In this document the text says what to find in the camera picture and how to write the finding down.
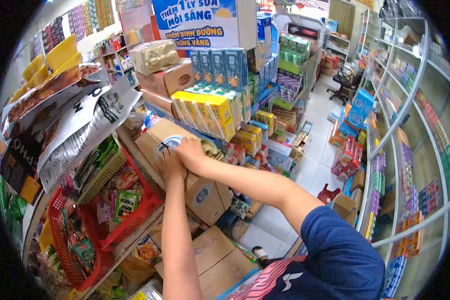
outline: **logo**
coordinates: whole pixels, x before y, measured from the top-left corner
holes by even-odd
[[[283,281],[285,282],[285,288],[282,289],[282,292],[287,291],[287,290],[289,290],[292,287],[292,284],[290,283],[290,280],[297,279],[300,276],[302,276],[302,274],[303,274],[303,272],[302,273],[295,273],[295,274],[290,274],[290,273],[285,274],[283,276]]]
[[[163,141],[163,144],[165,144],[168,148],[172,148],[172,149],[175,150],[175,147],[180,145],[181,141],[182,141],[182,136],[181,135],[172,135],[172,136],[167,137]],[[159,160],[160,159],[160,153],[162,153],[165,150],[166,147],[163,144],[160,143],[155,148],[155,160]]]
[[[212,186],[210,184],[204,185],[202,189],[198,191],[195,195],[195,201],[193,202],[194,206],[202,204],[205,199],[207,199],[208,195],[210,195],[210,191],[212,190]]]

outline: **office chair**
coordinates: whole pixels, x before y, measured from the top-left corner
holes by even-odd
[[[333,81],[338,82],[340,84],[340,88],[336,91],[327,89],[327,93],[333,92],[333,95],[331,95],[329,99],[332,100],[333,98],[338,98],[342,100],[342,105],[350,102],[352,92],[356,91],[359,87],[360,81],[363,77],[363,72],[363,69],[359,69],[357,74],[352,77],[353,71],[351,69],[340,66],[338,72],[333,77]],[[350,96],[344,94],[344,88],[350,89]]]

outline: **glass display case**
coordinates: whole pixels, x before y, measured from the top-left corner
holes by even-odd
[[[380,19],[376,12],[367,9],[360,14],[360,22],[360,39],[356,48],[359,57],[361,54],[367,55],[372,51],[378,41],[380,33]]]
[[[384,19],[378,28],[365,79],[377,105],[356,230],[388,271],[402,272],[394,297],[414,298],[450,233],[450,64],[424,18]]]

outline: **dutch lady logo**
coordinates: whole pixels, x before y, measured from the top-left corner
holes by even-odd
[[[167,137],[164,141],[163,144],[165,144],[168,148],[172,148],[173,150],[175,150],[175,147],[177,147],[178,145],[180,145],[182,141],[182,136],[181,135],[172,135]],[[155,160],[159,160],[161,158],[161,153],[165,150],[165,146],[162,143],[158,144],[157,147],[155,148]]]

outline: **white floor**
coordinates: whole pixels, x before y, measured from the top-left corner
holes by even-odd
[[[306,108],[306,118],[313,122],[311,141],[305,145],[305,156],[297,166],[296,183],[314,196],[324,188],[325,183],[328,183],[330,191],[343,187],[343,182],[330,172],[337,148],[328,143],[332,123],[327,120],[332,108],[341,106],[341,102],[329,100],[331,93],[327,93],[327,88],[336,90],[339,87],[331,77],[321,77]],[[285,256],[298,237],[278,209],[264,205],[240,239],[240,244],[249,251],[260,246],[269,258],[279,258]]]

